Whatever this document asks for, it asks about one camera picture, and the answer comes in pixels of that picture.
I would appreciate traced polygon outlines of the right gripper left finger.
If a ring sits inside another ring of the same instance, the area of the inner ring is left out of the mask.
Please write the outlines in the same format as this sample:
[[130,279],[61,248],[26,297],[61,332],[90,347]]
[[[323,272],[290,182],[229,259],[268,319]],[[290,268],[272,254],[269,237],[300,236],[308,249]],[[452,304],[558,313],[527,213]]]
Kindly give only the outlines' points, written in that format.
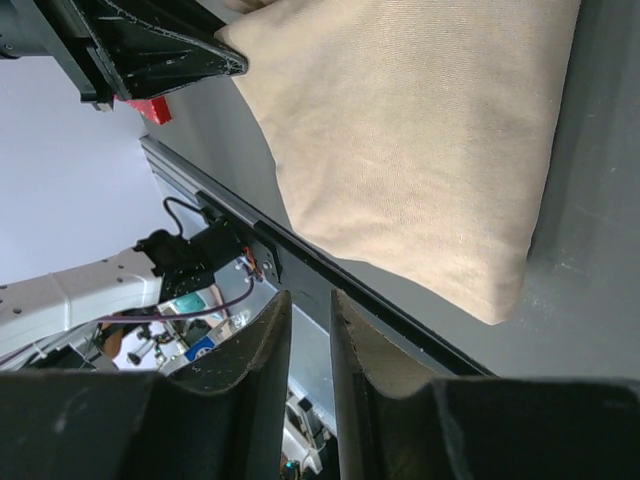
[[22,370],[1,378],[5,479],[275,479],[292,302],[173,374]]

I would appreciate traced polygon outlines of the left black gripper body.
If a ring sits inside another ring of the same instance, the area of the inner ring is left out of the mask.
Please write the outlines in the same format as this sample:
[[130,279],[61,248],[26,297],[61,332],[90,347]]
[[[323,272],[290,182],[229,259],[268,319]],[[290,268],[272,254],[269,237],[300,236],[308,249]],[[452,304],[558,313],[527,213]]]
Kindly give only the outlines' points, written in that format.
[[109,112],[114,92],[91,57],[95,49],[73,1],[1,0],[1,58],[51,57],[83,103]]

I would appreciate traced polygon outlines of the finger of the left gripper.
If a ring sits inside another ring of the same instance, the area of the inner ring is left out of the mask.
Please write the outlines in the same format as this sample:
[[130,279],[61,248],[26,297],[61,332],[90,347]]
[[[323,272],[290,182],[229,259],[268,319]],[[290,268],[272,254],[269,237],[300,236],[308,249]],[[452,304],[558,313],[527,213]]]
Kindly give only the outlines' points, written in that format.
[[247,72],[242,54],[218,40],[225,23],[197,1],[72,1],[88,48],[115,95],[151,99],[209,77]]

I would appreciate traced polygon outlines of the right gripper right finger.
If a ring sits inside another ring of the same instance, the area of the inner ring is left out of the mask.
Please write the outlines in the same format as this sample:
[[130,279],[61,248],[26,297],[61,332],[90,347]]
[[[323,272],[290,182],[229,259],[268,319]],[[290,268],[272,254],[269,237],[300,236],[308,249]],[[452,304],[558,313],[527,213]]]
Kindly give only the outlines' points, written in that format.
[[332,295],[331,362],[345,479],[635,479],[632,380],[446,377]]

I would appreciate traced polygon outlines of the beige t shirt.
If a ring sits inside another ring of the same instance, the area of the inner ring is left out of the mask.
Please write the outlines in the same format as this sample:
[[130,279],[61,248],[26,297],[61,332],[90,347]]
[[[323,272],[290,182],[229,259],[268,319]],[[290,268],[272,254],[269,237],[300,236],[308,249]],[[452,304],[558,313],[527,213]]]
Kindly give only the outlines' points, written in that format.
[[296,234],[477,320],[518,302],[576,1],[233,1]]

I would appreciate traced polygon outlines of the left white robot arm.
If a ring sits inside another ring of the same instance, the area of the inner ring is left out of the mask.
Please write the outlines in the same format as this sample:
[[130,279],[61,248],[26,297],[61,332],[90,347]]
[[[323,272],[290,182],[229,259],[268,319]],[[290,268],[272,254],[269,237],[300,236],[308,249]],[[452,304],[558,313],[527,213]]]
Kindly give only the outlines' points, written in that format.
[[[212,77],[244,74],[247,59],[218,40],[221,20],[195,1],[5,1],[1,55],[50,56],[99,111],[151,100]],[[192,238],[164,230],[93,263],[1,289],[1,360],[83,324],[135,323],[147,310],[210,285],[242,251],[223,218]]]

